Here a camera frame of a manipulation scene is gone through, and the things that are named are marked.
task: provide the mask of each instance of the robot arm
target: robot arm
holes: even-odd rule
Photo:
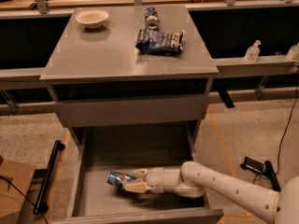
[[[134,176],[135,180],[126,182],[123,179],[122,187],[131,192],[174,192],[196,198],[204,194],[202,187],[207,187],[267,223],[291,224],[299,218],[299,177],[291,180],[279,193],[221,174],[193,161],[183,163],[180,168],[136,170],[128,176]]]

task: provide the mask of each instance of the concrete floor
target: concrete floor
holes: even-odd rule
[[[234,91],[230,95],[235,108],[227,109],[217,93],[212,93],[205,120],[202,121],[195,144],[199,161],[227,175],[234,175],[252,182],[255,175],[240,168],[244,157],[257,161],[270,160],[277,169],[278,147],[294,104],[295,88],[265,90],[263,99],[257,101],[253,91]],[[78,150],[69,133],[64,129],[49,104],[22,105],[15,116],[10,116],[6,106],[0,106],[0,154],[14,161],[29,162],[37,168],[45,168],[54,141],[66,144],[51,184],[50,210],[46,214],[49,223],[64,220],[67,214],[74,163]],[[278,182],[281,187],[299,176],[298,134],[299,107],[293,111],[289,129],[285,135]],[[255,183],[271,188],[267,179],[257,178]],[[39,185],[32,185],[28,197],[36,199]],[[207,190],[211,208],[222,208],[225,216],[219,223],[264,223],[236,204]],[[32,215],[33,207],[26,203],[21,211],[19,224],[45,223],[42,217]]]

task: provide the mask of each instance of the soda can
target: soda can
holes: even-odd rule
[[[145,20],[148,29],[157,30],[158,29],[158,12],[155,7],[148,7],[145,11]]]

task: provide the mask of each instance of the white bottle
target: white bottle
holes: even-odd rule
[[[249,62],[255,63],[260,54],[259,45],[261,45],[261,44],[262,43],[260,40],[256,40],[255,43],[253,44],[253,46],[250,46],[247,49],[244,59]]]
[[[289,49],[287,59],[291,61],[299,61],[299,43]]]

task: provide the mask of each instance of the bowl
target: bowl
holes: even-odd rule
[[[87,29],[97,29],[103,26],[109,14],[102,9],[84,10],[79,12],[75,20]]]

